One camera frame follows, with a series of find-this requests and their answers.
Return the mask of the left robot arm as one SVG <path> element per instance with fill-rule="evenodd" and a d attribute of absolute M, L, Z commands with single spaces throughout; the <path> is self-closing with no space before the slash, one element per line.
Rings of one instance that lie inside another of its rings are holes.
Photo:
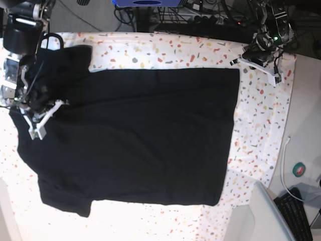
<path fill-rule="evenodd" d="M 272 86 L 284 81 L 280 68 L 284 48 L 289 44 L 294 32 L 289 22 L 288 13 L 279 1 L 249 1 L 256 17 L 257 32 L 244 53 L 230 64 L 245 64 L 267 75 Z"/>

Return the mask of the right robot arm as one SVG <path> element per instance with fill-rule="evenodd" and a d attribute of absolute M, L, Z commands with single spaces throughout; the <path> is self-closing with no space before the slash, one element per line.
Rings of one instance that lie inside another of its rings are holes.
<path fill-rule="evenodd" d="M 36 54 L 43 40 L 58 38 L 49 32 L 55 1 L 1 1 L 1 12 L 7 14 L 7 24 L 1 28 L 3 47 L 8 51 L 1 78 L 1 107 L 21 114 L 29 125 L 31 139 L 42 140 L 45 124 L 65 102 L 49 97 L 41 79 L 44 63 L 35 67 Z"/>

